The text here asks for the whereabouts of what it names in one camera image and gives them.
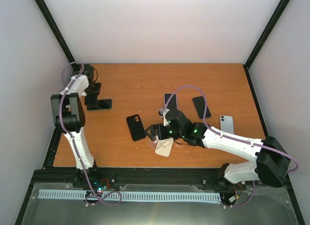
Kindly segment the dark phone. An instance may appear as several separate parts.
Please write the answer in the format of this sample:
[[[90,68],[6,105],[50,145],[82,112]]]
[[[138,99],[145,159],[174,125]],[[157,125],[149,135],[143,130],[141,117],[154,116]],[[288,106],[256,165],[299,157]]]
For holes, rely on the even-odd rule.
[[[96,110],[109,110],[112,108],[112,100],[111,99],[101,99],[96,100],[91,105],[87,105],[88,111],[96,111]]]

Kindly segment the black phone case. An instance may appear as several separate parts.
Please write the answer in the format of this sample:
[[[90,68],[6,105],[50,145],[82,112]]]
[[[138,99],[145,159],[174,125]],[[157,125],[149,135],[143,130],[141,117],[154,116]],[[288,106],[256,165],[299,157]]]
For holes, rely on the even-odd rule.
[[[133,141],[136,142],[146,137],[141,118],[138,114],[127,117],[126,122]]]

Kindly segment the black screen phone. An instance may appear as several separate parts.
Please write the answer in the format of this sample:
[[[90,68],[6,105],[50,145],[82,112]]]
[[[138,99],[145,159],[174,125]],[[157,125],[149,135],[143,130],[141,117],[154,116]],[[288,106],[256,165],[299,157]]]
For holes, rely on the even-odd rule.
[[[169,110],[177,110],[178,109],[178,105],[177,105],[177,95],[174,94],[171,97],[171,93],[165,93],[164,94],[164,105],[167,105],[167,109]]]

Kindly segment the lilac phone case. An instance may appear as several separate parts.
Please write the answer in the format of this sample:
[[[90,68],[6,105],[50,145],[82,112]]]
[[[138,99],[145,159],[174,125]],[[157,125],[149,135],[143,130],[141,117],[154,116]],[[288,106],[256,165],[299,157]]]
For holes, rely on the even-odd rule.
[[[177,115],[178,115],[178,112],[179,112],[179,110],[177,109],[177,110],[170,110],[167,114],[166,114],[166,116],[168,116],[169,118],[171,117],[176,117]]]

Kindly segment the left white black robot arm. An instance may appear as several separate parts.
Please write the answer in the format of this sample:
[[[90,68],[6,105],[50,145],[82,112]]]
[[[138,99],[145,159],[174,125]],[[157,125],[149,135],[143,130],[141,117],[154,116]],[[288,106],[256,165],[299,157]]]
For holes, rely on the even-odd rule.
[[[93,81],[92,66],[78,61],[68,66],[73,64],[79,68],[73,70],[69,83],[63,91],[50,98],[52,115],[55,127],[61,129],[70,144],[78,172],[84,175],[84,182],[93,188],[100,184],[101,176],[86,141],[86,118],[80,98],[85,96],[86,105],[95,105],[101,84]]]

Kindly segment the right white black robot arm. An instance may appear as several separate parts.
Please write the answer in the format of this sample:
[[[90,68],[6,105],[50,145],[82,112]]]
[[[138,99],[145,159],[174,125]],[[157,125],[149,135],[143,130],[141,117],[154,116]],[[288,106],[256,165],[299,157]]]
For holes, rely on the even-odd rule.
[[[283,186],[290,159],[276,138],[266,136],[261,140],[233,135],[203,122],[191,122],[179,110],[161,109],[159,115],[163,123],[152,124],[144,131],[154,143],[182,139],[190,146],[221,150],[246,160],[221,167],[217,178],[223,187],[242,181],[261,181],[275,188]]]

